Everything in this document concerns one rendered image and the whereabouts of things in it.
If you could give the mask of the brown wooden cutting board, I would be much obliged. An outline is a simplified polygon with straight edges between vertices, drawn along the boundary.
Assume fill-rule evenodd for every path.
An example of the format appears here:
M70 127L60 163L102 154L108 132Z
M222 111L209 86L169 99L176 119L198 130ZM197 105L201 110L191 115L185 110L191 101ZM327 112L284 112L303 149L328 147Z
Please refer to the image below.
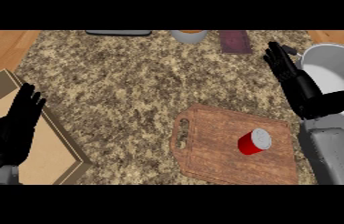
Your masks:
M299 183L288 122L201 104L176 119L188 121L188 145L172 148L184 175L218 184ZM269 132L272 147L246 155L238 140L257 127Z

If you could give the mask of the red can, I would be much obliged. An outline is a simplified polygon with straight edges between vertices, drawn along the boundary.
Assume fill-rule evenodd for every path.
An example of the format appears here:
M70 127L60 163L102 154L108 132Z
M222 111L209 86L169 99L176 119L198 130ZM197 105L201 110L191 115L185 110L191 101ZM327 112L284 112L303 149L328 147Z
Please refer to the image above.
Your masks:
M244 155L253 155L272 147L272 137L263 128L254 128L238 139L238 149Z

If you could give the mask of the grey metal pot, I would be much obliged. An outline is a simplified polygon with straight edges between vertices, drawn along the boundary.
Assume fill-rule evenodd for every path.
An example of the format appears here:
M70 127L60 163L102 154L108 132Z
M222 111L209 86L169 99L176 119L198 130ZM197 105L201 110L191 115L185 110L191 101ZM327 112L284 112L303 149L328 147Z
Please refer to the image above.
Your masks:
M305 53L290 46L284 46L284 50L299 56L296 66L302 74L302 88L324 94L344 91L344 45L319 43Z

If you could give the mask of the dark purple rectangular box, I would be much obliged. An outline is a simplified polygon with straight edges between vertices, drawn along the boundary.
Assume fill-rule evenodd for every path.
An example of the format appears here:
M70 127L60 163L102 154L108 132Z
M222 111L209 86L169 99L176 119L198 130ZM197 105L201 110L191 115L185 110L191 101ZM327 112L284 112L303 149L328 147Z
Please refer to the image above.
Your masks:
M219 31L222 52L228 54L252 54L250 38L246 30Z

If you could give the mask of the dark grey flat appliance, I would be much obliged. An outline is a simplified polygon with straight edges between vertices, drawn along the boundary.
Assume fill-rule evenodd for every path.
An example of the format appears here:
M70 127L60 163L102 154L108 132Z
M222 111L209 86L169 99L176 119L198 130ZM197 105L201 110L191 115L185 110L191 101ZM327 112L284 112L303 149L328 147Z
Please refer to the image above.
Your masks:
M85 30L94 36L150 36L151 30Z

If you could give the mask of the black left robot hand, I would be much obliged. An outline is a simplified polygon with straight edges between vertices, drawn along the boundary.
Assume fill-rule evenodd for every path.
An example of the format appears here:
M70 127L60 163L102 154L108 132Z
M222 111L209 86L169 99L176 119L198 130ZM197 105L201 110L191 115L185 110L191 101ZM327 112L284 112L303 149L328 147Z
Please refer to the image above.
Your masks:
M36 86L24 83L9 112L0 117L0 167L20 166L27 160L45 104Z

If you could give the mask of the grey cup with orange content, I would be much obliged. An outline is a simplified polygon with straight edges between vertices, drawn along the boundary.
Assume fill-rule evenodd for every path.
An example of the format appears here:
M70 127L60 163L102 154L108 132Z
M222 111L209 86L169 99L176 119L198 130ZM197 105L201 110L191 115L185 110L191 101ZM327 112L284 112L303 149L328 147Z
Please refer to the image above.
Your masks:
M182 43L197 44L204 40L204 38L207 36L207 31L203 30L198 33L187 33L187 32L182 32L181 30L173 30L172 36Z

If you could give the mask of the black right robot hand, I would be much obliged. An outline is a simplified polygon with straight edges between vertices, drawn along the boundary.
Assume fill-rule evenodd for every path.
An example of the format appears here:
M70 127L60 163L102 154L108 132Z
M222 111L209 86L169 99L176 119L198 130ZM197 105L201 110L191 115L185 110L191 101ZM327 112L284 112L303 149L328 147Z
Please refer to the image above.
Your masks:
M281 84L293 111L302 119L315 119L344 111L344 91L324 94L308 72L297 68L278 42L269 43L263 59Z

